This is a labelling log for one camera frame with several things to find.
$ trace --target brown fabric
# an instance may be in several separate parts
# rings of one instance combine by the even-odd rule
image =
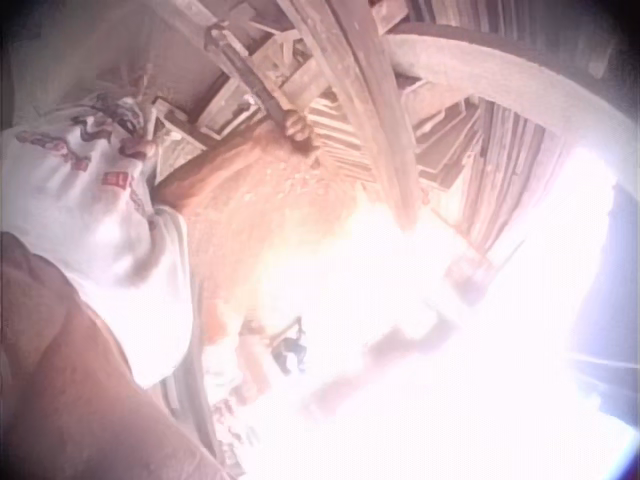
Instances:
[[[10,478],[227,478],[133,383],[65,276],[12,235],[1,241]]]

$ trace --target overexposed sunlight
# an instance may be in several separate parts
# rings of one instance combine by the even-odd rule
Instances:
[[[625,452],[638,445],[638,433],[584,399],[563,362],[566,336],[599,268],[614,183],[593,154],[573,152],[535,212],[531,235],[462,332],[437,355],[413,357],[387,372],[327,423],[310,425],[283,413],[276,422],[280,434],[269,437],[255,477],[615,477]],[[418,229],[418,240],[398,239],[376,215],[354,219],[354,230],[335,247],[341,254],[324,257],[324,275],[338,265],[345,277],[325,278],[335,285],[315,284],[338,288],[309,304],[316,308],[314,302],[330,299],[335,303],[322,315],[339,305],[345,311],[340,322],[350,322],[349,328],[362,323],[376,330],[386,316],[396,322],[406,315],[394,302],[417,298],[411,288],[437,282],[440,263],[457,248],[428,223]],[[376,264],[380,256],[384,261]],[[314,270],[319,278],[322,271]],[[401,285],[409,285],[408,296],[387,295]]]

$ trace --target wooden beam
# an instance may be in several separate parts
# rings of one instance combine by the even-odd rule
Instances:
[[[395,76],[364,0],[278,0],[355,127],[385,200],[404,229],[420,205],[413,133]]]
[[[637,111],[585,72],[480,32],[403,24],[384,41],[398,72],[476,93],[590,148],[638,198]]]
[[[471,92],[451,85],[427,82],[403,92],[402,103],[411,125],[415,127],[426,118],[461,102],[470,94]]]

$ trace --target hand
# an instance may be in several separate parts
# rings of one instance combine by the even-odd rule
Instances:
[[[284,134],[291,140],[302,142],[312,138],[313,130],[302,115],[295,110],[288,110],[284,122]]]
[[[313,129],[304,116],[295,110],[286,112],[283,127],[264,119],[253,129],[244,132],[244,135],[247,143],[272,155],[296,156],[303,157],[304,160],[313,160],[318,150]]]

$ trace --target man's arm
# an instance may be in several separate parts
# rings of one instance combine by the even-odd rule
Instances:
[[[297,112],[289,112],[284,132],[273,122],[262,121],[167,175],[151,192],[153,203],[186,215],[202,206],[213,189],[261,157],[295,156],[304,161],[312,152],[301,153],[291,140],[301,141],[310,135],[311,129]]]

